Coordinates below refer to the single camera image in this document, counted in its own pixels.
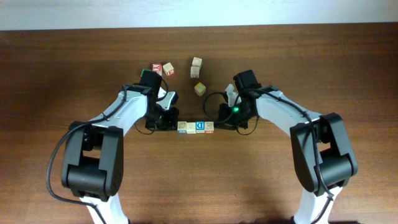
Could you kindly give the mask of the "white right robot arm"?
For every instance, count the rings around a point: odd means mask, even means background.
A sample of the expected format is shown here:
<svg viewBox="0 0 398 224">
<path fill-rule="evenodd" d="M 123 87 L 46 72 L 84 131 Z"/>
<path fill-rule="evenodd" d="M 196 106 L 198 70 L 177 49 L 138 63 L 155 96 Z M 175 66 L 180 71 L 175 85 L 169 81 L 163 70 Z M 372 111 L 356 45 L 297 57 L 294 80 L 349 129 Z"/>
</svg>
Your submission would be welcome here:
<svg viewBox="0 0 398 224">
<path fill-rule="evenodd" d="M 328 223 L 338 194 L 358 172 L 341 116 L 307 110 L 273 86 L 235 92 L 230 85 L 220 95 L 225 102 L 217 128 L 237 131 L 256 118 L 270 121 L 290 137 L 295 173 L 303 187 L 291 223 Z"/>
</svg>

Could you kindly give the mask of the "wooden block number 8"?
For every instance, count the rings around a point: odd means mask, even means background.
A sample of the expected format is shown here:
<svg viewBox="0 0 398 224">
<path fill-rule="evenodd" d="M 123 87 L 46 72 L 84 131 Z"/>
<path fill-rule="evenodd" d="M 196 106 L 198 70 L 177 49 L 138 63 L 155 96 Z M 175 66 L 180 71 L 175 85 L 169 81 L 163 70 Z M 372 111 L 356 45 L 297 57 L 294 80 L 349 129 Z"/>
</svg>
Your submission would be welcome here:
<svg viewBox="0 0 398 224">
<path fill-rule="evenodd" d="M 177 122 L 177 132 L 179 134 L 187 134 L 187 122 L 186 121 L 178 121 Z"/>
</svg>

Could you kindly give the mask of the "red E wooden block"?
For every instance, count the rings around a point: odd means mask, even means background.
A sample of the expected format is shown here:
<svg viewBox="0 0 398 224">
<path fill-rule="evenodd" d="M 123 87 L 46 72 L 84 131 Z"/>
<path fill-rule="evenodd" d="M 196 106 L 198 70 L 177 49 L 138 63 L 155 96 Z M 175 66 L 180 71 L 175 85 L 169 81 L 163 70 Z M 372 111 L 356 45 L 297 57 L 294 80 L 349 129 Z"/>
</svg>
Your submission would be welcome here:
<svg viewBox="0 0 398 224">
<path fill-rule="evenodd" d="M 205 121 L 205 134 L 213 134 L 214 133 L 214 122 Z"/>
</svg>

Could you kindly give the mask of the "green V wooden block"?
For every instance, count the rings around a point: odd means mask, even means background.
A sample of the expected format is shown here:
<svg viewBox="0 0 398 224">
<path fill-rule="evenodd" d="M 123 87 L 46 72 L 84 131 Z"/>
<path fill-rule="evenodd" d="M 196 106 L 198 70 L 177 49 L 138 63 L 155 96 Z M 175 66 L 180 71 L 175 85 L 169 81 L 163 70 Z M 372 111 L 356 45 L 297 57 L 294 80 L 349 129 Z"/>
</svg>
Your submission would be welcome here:
<svg viewBox="0 0 398 224">
<path fill-rule="evenodd" d="M 196 122 L 187 122 L 187 134 L 196 134 Z"/>
</svg>

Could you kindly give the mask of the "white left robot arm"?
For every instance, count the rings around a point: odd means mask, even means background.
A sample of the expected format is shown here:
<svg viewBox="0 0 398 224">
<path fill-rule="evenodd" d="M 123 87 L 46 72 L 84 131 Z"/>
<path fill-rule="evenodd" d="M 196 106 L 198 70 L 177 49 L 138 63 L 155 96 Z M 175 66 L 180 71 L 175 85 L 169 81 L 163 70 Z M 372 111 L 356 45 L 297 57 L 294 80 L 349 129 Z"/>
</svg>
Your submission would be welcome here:
<svg viewBox="0 0 398 224">
<path fill-rule="evenodd" d="M 64 140 L 62 185 L 95 223 L 129 223 L 118 191 L 124 173 L 124 136 L 141 118 L 151 131 L 175 129 L 178 95 L 159 86 L 125 85 L 116 100 L 88 122 L 75 121 Z"/>
</svg>

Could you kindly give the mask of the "ice cream picture wooden block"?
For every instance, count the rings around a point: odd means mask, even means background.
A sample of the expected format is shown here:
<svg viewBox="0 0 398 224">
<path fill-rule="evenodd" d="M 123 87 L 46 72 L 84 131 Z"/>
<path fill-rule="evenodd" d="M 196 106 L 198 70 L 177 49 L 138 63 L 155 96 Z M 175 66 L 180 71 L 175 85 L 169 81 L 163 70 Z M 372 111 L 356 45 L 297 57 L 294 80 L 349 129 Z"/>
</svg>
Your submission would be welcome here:
<svg viewBox="0 0 398 224">
<path fill-rule="evenodd" d="M 205 133 L 205 122 L 197 121 L 195 123 L 195 131 L 197 134 Z"/>
</svg>

